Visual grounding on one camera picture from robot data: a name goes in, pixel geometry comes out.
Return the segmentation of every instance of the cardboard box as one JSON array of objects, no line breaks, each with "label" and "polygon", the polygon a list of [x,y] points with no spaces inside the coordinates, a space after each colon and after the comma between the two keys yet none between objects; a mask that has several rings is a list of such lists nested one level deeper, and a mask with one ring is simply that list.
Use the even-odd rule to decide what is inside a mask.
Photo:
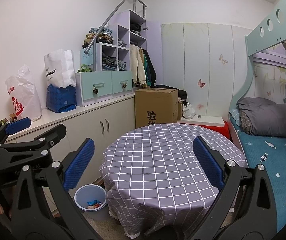
[{"label": "cardboard box", "polygon": [[178,104],[179,108],[178,108],[178,121],[181,121],[181,117],[183,115],[183,105],[182,102],[179,102]]},{"label": "cardboard box", "polygon": [[136,128],[178,120],[177,89],[139,89],[135,91]]}]

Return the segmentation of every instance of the blue gripper pad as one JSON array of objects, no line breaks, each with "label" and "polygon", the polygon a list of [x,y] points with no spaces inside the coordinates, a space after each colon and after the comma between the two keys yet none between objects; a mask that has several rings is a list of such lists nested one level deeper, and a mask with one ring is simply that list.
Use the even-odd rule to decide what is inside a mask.
[{"label": "blue gripper pad", "polygon": [[89,139],[64,173],[65,190],[75,188],[94,155],[94,141]]},{"label": "blue gripper pad", "polygon": [[213,187],[221,190],[224,186],[223,171],[211,153],[197,137],[193,141],[193,152]]},{"label": "blue gripper pad", "polygon": [[31,125],[30,118],[26,117],[19,121],[15,121],[12,123],[9,123],[7,128],[5,129],[6,134],[16,134],[17,132],[20,132],[26,128],[29,128]]}]

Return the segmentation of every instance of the stack of clothes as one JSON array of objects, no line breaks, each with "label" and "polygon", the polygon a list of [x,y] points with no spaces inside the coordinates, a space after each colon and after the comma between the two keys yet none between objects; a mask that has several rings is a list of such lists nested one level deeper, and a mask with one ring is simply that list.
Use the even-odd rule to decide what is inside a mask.
[{"label": "stack of clothes", "polygon": [[131,44],[130,60],[134,84],[139,82],[143,88],[153,86],[156,80],[156,72],[148,52],[145,49]]},{"label": "stack of clothes", "polygon": [[[89,43],[92,41],[93,37],[98,33],[99,29],[97,28],[91,28],[89,31],[89,34],[86,35],[86,39],[84,40],[83,48],[86,48]],[[102,31],[100,32],[99,36],[96,39],[96,42],[103,42],[103,43],[108,43],[108,44],[113,44],[113,36],[112,30],[108,28],[103,28]]]},{"label": "stack of clothes", "polygon": [[116,71],[116,57],[109,57],[102,53],[103,71]]},{"label": "stack of clothes", "polygon": [[130,31],[141,35],[141,25],[137,24],[137,23],[130,23]]},{"label": "stack of clothes", "polygon": [[126,71],[126,62],[119,60],[119,71]]},{"label": "stack of clothes", "polygon": [[117,44],[118,44],[119,46],[126,47],[126,43],[125,43],[123,40],[121,40],[121,39],[118,39]]}]

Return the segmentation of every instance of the metal railing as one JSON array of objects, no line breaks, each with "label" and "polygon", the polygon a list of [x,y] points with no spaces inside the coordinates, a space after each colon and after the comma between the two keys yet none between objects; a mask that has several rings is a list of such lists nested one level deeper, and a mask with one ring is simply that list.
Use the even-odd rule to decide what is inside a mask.
[{"label": "metal railing", "polygon": [[[105,25],[108,23],[108,21],[112,18],[112,16],[116,13],[116,11],[122,6],[122,4],[125,3],[126,0],[123,0],[120,2],[120,4],[114,9],[114,11],[109,15],[109,17],[105,20],[105,22],[102,24],[102,26],[99,28],[98,32],[96,35],[93,37],[91,42],[89,43],[88,47],[84,51],[85,54],[88,54],[90,51],[90,48],[94,45],[93,47],[93,70],[96,70],[96,39],[105,27]],[[133,0],[133,11],[136,11],[136,1],[139,1],[143,5],[143,18],[145,18],[145,8],[147,5],[143,3],[141,0]]]}]

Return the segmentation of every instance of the trash can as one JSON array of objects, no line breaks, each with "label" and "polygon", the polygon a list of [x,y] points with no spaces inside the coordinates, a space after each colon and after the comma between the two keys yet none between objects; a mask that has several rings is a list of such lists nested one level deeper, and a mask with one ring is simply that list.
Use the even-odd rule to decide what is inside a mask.
[{"label": "trash can", "polygon": [[[110,215],[109,215],[109,209],[107,206],[107,202],[105,200],[105,189],[103,189],[100,186],[90,184],[90,185],[85,185],[83,187],[80,187],[74,195],[74,201],[76,205],[87,212],[87,215],[89,215],[92,219],[97,220],[97,221],[103,221],[107,220]],[[98,208],[94,209],[88,209],[88,202],[94,201],[94,200],[99,200],[102,205],[99,206]]]}]

